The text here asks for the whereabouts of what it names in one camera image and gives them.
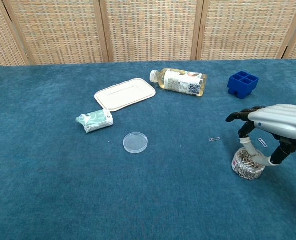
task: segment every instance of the clear petri dish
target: clear petri dish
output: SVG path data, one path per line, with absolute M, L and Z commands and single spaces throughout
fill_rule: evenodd
M 148 146 L 148 138 L 140 132 L 129 133 L 123 139 L 124 149 L 132 154 L 144 151 Z

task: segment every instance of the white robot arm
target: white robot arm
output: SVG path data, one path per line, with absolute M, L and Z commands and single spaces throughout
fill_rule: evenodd
M 243 120 L 246 123 L 239 130 L 240 143 L 252 160 L 264 166 L 279 165 L 290 153 L 296 150 L 296 105 L 278 104 L 268 107 L 253 107 L 234 112 L 226 122 Z M 266 131 L 280 142 L 280 146 L 269 157 L 258 155 L 248 134 L 258 128 Z

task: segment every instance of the table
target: table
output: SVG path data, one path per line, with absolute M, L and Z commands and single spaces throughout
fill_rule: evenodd
M 101 109 L 97 91 L 162 68 L 207 74 L 204 95 L 149 83 L 156 95 L 113 126 L 75 121 Z M 227 92 L 239 71 L 259 77 L 245 99 Z M 275 104 L 296 105 L 296 60 L 0 66 L 0 239 L 296 239 L 296 152 L 253 181 L 231 169 L 243 122 L 225 118 Z M 131 132 L 144 152 L 124 150 Z M 278 146 L 251 139 L 266 156 Z

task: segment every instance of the beverage bottle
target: beverage bottle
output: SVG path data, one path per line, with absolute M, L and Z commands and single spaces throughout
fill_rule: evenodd
M 207 75 L 197 72 L 164 68 L 150 72 L 150 82 L 158 83 L 162 89 L 201 97 Z

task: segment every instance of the paper clip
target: paper clip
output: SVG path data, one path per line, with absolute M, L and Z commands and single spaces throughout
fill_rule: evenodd
M 262 138 L 258 138 L 258 141 L 262 144 L 263 147 L 267 148 L 268 145 L 262 140 Z
M 214 141 L 217 141 L 217 140 L 220 140 L 220 138 L 219 137 L 209 138 L 209 142 L 214 142 Z

